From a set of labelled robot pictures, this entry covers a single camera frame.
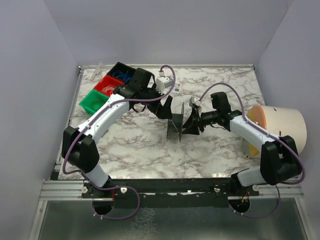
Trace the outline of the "black cable spool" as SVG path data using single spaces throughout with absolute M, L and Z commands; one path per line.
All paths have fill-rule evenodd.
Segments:
M 167 142 L 181 142 L 182 131 L 184 124 L 184 108 L 183 102 L 178 102 L 171 108 L 172 119 L 167 121 L 166 141 Z

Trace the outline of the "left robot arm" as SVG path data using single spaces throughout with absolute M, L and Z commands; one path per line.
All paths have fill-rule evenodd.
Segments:
M 61 156 L 63 164 L 75 166 L 97 188 L 107 186 L 110 176 L 99 164 L 97 143 L 108 128 L 122 115 L 142 104 L 158 119 L 172 118 L 170 92 L 176 76 L 166 76 L 159 70 L 159 77 L 137 68 L 128 83 L 117 86 L 109 99 L 88 120 L 77 127 L 68 126 L 63 132 Z

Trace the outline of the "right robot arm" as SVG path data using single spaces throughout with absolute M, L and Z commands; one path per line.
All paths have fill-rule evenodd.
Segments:
M 205 127 L 217 124 L 239 135 L 260 152 L 260 165 L 235 173 L 232 179 L 241 187 L 268 184 L 275 186 L 297 177 L 303 171 L 294 139 L 266 132 L 239 110 L 232 110 L 225 92 L 210 96 L 213 110 L 203 112 L 197 97 L 189 99 L 191 114 L 182 126 L 184 135 L 199 135 Z

